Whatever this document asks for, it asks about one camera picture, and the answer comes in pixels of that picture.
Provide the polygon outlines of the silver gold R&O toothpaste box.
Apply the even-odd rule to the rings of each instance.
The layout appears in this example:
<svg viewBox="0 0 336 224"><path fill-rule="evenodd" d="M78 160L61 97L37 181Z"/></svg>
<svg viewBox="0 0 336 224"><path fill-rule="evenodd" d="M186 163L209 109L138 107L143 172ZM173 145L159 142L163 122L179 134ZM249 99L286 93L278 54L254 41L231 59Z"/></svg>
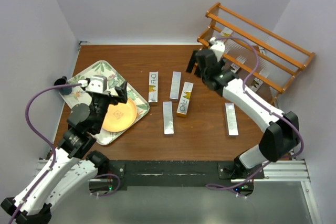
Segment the silver gold R&O toothpaste box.
<svg viewBox="0 0 336 224"><path fill-rule="evenodd" d="M149 105L156 105L158 103L158 78L159 72L149 72Z"/></svg>

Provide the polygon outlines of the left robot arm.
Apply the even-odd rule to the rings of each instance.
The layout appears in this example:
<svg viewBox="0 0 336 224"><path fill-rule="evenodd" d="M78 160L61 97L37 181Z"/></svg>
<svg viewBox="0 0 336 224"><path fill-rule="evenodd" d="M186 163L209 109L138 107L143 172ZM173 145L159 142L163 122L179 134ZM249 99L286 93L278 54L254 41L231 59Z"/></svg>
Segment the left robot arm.
<svg viewBox="0 0 336 224"><path fill-rule="evenodd" d="M87 78L80 86L91 96L90 104L80 103L72 107L67 119L68 130L57 147L51 142L52 155L33 181L17 196L3 200L1 207L11 218L9 222L49 223L52 209L82 182L105 176L117 179L114 194L121 180L110 172L110 161L98 151L90 151L96 142L94 135L100 133L108 107L126 103L127 81L115 88L112 95L102 83L102 90L94 87L96 81Z"/></svg>

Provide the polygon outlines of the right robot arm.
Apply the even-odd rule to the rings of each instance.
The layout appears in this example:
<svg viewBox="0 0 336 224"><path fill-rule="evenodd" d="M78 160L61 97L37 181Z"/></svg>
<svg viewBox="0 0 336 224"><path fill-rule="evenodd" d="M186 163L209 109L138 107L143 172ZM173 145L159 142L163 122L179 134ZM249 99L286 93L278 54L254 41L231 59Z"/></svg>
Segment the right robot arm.
<svg viewBox="0 0 336 224"><path fill-rule="evenodd" d="M262 131L259 144L233 161L231 176L246 178L261 163L276 162L303 145L299 120L295 113L284 113L251 91L238 75L223 68L224 63L210 49L194 50L186 72L193 72L210 90L236 104Z"/></svg>

